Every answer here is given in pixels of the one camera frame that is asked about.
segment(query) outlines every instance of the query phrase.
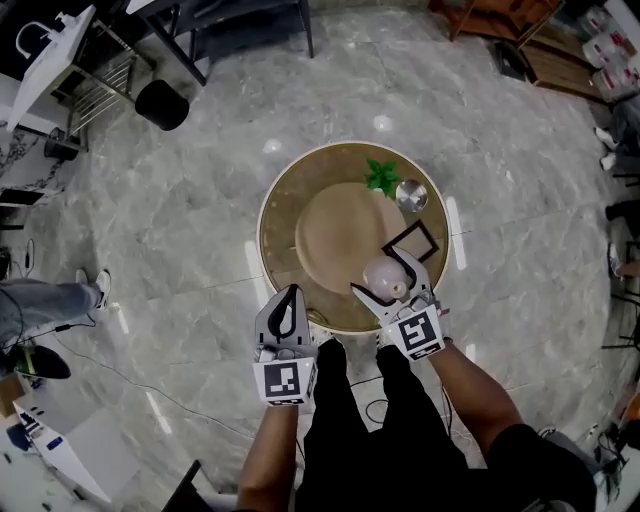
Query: black cable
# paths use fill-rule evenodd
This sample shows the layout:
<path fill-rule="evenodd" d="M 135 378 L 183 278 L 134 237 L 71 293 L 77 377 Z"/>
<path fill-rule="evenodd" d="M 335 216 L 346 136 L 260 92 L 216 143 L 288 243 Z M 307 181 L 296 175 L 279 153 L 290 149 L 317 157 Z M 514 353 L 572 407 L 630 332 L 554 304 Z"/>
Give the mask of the black cable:
<path fill-rule="evenodd" d="M 11 294 L 9 294 L 9 292 L 7 292 L 6 290 L 3 290 L 2 287 L 0 287 L 0 292 L 4 293 L 11 302 L 13 302 L 13 304 L 16 306 L 16 308 L 18 308 L 18 314 L 20 315 L 20 334 L 18 334 L 18 339 L 17 341 L 13 344 L 17 344 L 20 342 L 20 339 L 22 338 L 22 335 L 24 334 L 24 316 L 22 314 L 22 308 L 20 307 L 20 304 L 18 304 L 18 301 L 16 299 L 14 299 Z M 2 347 L 0 348 L 0 350 L 4 350 L 5 345 L 9 342 L 9 340 L 12 340 L 13 336 L 11 336 L 9 339 L 6 339 L 2 342 Z"/>
<path fill-rule="evenodd" d="M 60 343 L 60 345 L 62 345 L 64 348 L 66 348 L 69 352 L 71 352 L 74 356 L 76 357 L 81 357 L 83 359 L 88 359 L 89 361 L 97 364 L 98 366 L 102 366 L 103 368 L 106 368 L 107 370 L 112 371 L 113 373 L 115 373 L 116 375 L 119 375 L 120 377 L 122 377 L 124 380 L 126 380 L 129 384 L 131 384 L 132 386 L 136 386 L 138 388 L 145 388 L 145 389 L 151 389 L 153 391 L 156 391 L 157 393 L 160 393 L 162 396 L 164 396 L 167 400 L 173 402 L 174 404 L 176 404 L 178 407 L 180 407 L 181 409 L 184 409 L 185 411 L 194 414 L 195 416 L 200 416 L 202 418 L 208 419 L 209 421 L 213 421 L 214 423 L 216 423 L 217 425 L 220 425 L 221 427 L 226 428 L 227 430 L 230 430 L 231 432 L 235 432 L 236 434 L 238 434 L 239 436 L 245 437 L 247 439 L 251 439 L 253 440 L 252 436 L 249 436 L 247 434 L 243 434 L 242 432 L 240 432 L 239 430 L 236 430 L 233 427 L 230 427 L 229 425 L 226 425 L 224 423 L 222 423 L 220 420 L 217 420 L 215 418 L 212 418 L 211 416 L 208 416 L 206 414 L 202 414 L 199 413 L 197 411 L 194 411 L 193 409 L 189 409 L 188 407 L 185 407 L 184 405 L 182 405 L 180 402 L 177 402 L 176 400 L 174 400 L 173 398 L 171 398 L 169 395 L 167 395 L 164 391 L 161 391 L 160 389 L 153 387 L 153 386 L 149 386 L 147 384 L 138 384 L 137 382 L 133 382 L 132 380 L 130 380 L 126 375 L 120 373 L 118 370 L 116 370 L 115 368 L 112 368 L 111 366 L 107 366 L 106 364 L 102 364 L 99 361 L 96 361 L 95 359 L 93 359 L 92 357 L 89 356 L 85 356 L 83 354 L 78 354 L 77 352 L 75 352 L 74 350 L 70 349 L 67 345 L 65 345 L 64 343 L 62 343 L 62 341 L 60 341 L 60 338 L 58 338 L 55 334 L 53 335 L 53 337 L 55 339 L 58 340 L 58 343 Z"/>
<path fill-rule="evenodd" d="M 371 382 L 371 381 L 378 380 L 378 379 L 381 379 L 381 378 L 382 378 L 382 375 L 378 375 L 377 377 L 372 377 L 372 378 L 367 379 L 367 380 L 361 380 L 360 382 L 355 382 L 355 383 L 351 384 L 351 386 L 349 386 L 349 387 L 353 388 L 353 387 L 358 386 L 360 384 L 365 384 L 367 382 Z"/>
<path fill-rule="evenodd" d="M 298 450 L 300 450 L 300 455 L 302 455 L 302 460 L 305 462 L 307 462 L 307 459 L 305 459 L 304 457 L 304 452 L 302 451 L 302 446 L 300 446 L 300 441 L 298 441 L 298 438 L 296 437 L 296 445 L 298 446 Z"/>
<path fill-rule="evenodd" d="M 369 404 L 367 405 L 367 407 L 364 410 L 364 413 L 367 416 L 367 418 L 369 418 L 369 420 L 372 421 L 373 423 L 377 423 L 378 425 L 383 425 L 384 421 L 378 421 L 376 419 L 373 419 L 371 417 L 371 414 L 369 414 L 369 407 L 371 407 L 373 404 L 377 404 L 379 402 L 384 402 L 384 403 L 388 404 L 389 400 L 385 400 L 384 398 L 378 398 L 377 400 L 374 400 L 373 402 L 369 402 Z"/>
<path fill-rule="evenodd" d="M 451 438 L 451 427 L 453 425 L 453 407 L 451 406 L 451 400 L 449 400 L 449 395 L 444 390 L 444 384 L 440 381 L 440 394 L 442 395 L 442 410 L 445 414 L 449 415 L 449 419 L 447 420 L 447 434 L 449 434 L 449 438 Z"/>
<path fill-rule="evenodd" d="M 29 238 L 27 240 L 27 249 L 24 255 L 24 269 L 26 273 L 24 275 L 25 278 L 29 277 L 36 261 L 36 243 L 33 241 L 33 238 Z"/>

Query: white shoe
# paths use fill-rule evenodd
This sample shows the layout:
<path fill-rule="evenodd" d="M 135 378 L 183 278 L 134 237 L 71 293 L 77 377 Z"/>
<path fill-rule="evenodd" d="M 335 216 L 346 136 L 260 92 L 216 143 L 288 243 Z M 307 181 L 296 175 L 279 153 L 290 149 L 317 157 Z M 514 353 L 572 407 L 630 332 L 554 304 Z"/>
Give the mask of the white shoe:
<path fill-rule="evenodd" d="M 316 347 L 335 337 L 330 331 L 311 323 L 309 324 L 309 336 L 311 336 L 311 344 Z"/>
<path fill-rule="evenodd" d="M 89 278 L 87 277 L 87 273 L 83 268 L 79 268 L 78 270 L 76 270 L 76 283 L 89 284 Z"/>
<path fill-rule="evenodd" d="M 111 293 L 111 274 L 109 274 L 108 270 L 103 270 L 98 274 L 98 277 L 96 277 L 96 285 L 102 294 L 96 309 L 104 309 L 107 307 L 107 301 L 109 300 L 109 294 Z"/>
<path fill-rule="evenodd" d="M 622 266 L 622 262 L 618 256 L 618 248 L 613 242 L 609 242 L 609 247 L 607 247 L 607 259 L 609 260 L 610 277 L 622 281 L 623 277 L 618 275 L 618 270 Z"/>
<path fill-rule="evenodd" d="M 607 156 L 603 156 L 600 159 L 600 167 L 602 167 L 603 171 L 610 171 L 613 169 L 613 166 L 616 165 L 616 154 L 609 153 Z"/>
<path fill-rule="evenodd" d="M 391 336 L 387 334 L 386 329 L 380 329 L 380 332 L 376 334 L 376 349 L 380 350 L 381 348 L 386 347 L 387 345 L 393 345 L 393 340 Z"/>
<path fill-rule="evenodd" d="M 618 143 L 613 140 L 613 137 L 607 130 L 603 130 L 602 128 L 595 128 L 593 132 L 596 134 L 596 137 L 600 142 L 602 142 L 609 151 L 615 151 L 618 147 Z"/>

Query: leg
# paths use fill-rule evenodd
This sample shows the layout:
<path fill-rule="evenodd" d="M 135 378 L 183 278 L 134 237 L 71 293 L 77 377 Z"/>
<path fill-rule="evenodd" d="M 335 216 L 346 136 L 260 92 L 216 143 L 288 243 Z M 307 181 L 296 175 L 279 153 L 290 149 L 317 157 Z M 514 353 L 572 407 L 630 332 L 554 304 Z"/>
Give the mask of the leg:
<path fill-rule="evenodd" d="M 304 29 L 307 33 L 307 45 L 309 46 L 309 58 L 313 59 L 315 52 L 313 50 L 313 38 L 311 36 L 311 16 L 309 14 L 309 0 L 300 0 L 300 14 L 302 15 L 302 22 L 304 23 Z"/>
<path fill-rule="evenodd" d="M 296 494 L 297 510 L 320 509 L 319 501 L 327 501 L 327 479 L 336 485 L 360 485 L 356 480 L 364 473 L 353 467 L 370 451 L 367 428 L 347 380 L 347 356 L 335 339 L 320 347 L 314 399 L 313 423 L 304 438 L 305 471 Z"/>
<path fill-rule="evenodd" d="M 640 261 L 624 263 L 618 267 L 616 275 L 620 277 L 640 277 Z"/>
<path fill-rule="evenodd" d="M 430 431 L 446 436 L 438 410 L 398 348 L 395 345 L 381 348 L 376 360 L 389 400 L 383 429 L 406 432 L 408 424 L 413 423 L 420 425 L 418 428 L 428 427 Z"/>
<path fill-rule="evenodd" d="M 0 340 L 49 322 L 67 322 L 100 303 L 97 285 L 48 284 L 18 279 L 0 286 Z"/>
<path fill-rule="evenodd" d="M 318 382 L 313 396 L 316 410 L 305 446 L 315 444 L 319 439 L 367 434 L 347 379 L 347 355 L 335 339 L 320 347 Z"/>
<path fill-rule="evenodd" d="M 198 70 L 195 64 L 191 60 L 189 60 L 189 57 L 185 55 L 185 53 L 176 44 L 176 42 L 171 39 L 169 34 L 165 32 L 164 28 L 162 27 L 162 23 L 157 19 L 157 17 L 155 15 L 149 16 L 148 18 L 145 18 L 145 21 L 147 22 L 151 30 L 155 32 L 160 41 L 162 41 L 165 46 L 169 48 L 171 53 L 173 53 L 176 58 L 182 63 L 182 65 L 187 68 L 189 73 L 193 75 L 198 83 L 204 87 L 207 84 L 207 79 L 202 73 L 200 73 L 200 70 Z"/>
<path fill-rule="evenodd" d="M 624 217 L 634 238 L 640 236 L 640 220 L 638 220 L 639 212 L 640 200 L 637 199 L 616 203 L 614 205 L 607 206 L 604 210 L 604 214 L 608 221 L 612 221 L 618 217 Z"/>
<path fill-rule="evenodd" d="M 384 393 L 389 400 L 387 415 L 380 431 L 374 432 L 375 449 L 382 467 L 411 468 L 404 473 L 408 488 L 420 485 L 420 468 L 425 460 L 437 461 L 440 469 L 461 470 L 467 467 L 464 455 L 447 435 L 440 414 L 425 392 L 422 383 L 411 372 L 409 361 L 395 345 L 378 351 L 378 367 L 384 377 Z M 413 442 L 411 450 L 400 443 Z"/>

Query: gray marble tile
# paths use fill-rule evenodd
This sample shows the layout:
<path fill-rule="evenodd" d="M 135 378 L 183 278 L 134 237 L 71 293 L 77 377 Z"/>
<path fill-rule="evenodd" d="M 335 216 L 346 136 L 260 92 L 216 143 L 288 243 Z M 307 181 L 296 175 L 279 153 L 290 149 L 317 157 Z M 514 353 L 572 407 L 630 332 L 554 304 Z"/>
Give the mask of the gray marble tile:
<path fill-rule="evenodd" d="M 119 306 L 94 329 L 60 333 L 66 345 L 240 432 L 43 337 L 73 372 L 51 390 L 108 407 L 142 463 L 125 510 L 161 510 L 195 458 L 216 490 L 233 490 L 263 412 L 250 367 L 255 314 L 271 293 L 255 250 L 259 209 L 286 165 L 329 142 L 397 149 L 455 201 L 460 233 L 437 293 L 457 346 L 509 390 L 526 421 L 584 437 L 637 364 L 635 354 L 599 348 L 633 320 L 609 300 L 607 236 L 627 235 L 602 209 L 629 192 L 599 168 L 592 129 L 602 112 L 502 77 L 484 41 L 449 43 L 423 5 L 375 3 L 318 0 L 332 10 L 314 16 L 315 59 L 294 37 L 215 62 L 204 88 L 188 87 L 159 47 L 162 76 L 191 102 L 187 120 L 165 133 L 113 110 L 93 126 L 66 193 L 34 209 L 24 232 L 3 234 L 19 255 L 36 240 L 31 277 L 111 270 Z M 379 374 L 372 337 L 342 341 L 351 382 Z M 431 365 L 412 371 L 444 415 Z M 364 414 L 384 397 L 382 382 L 354 394 Z M 453 422 L 454 442 L 481 467 Z M 301 416 L 299 439 L 310 424 Z M 298 456 L 297 482 L 302 467 Z"/>

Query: white box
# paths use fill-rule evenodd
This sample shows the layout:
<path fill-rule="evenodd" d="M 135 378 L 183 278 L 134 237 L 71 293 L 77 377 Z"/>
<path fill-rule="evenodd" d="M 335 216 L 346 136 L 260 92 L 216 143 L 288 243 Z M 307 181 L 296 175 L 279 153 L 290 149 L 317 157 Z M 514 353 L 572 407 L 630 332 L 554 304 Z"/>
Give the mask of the white box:
<path fill-rule="evenodd" d="M 138 462 L 106 409 L 65 410 L 34 394 L 14 405 L 42 457 L 98 498 L 111 503 L 138 472 Z"/>

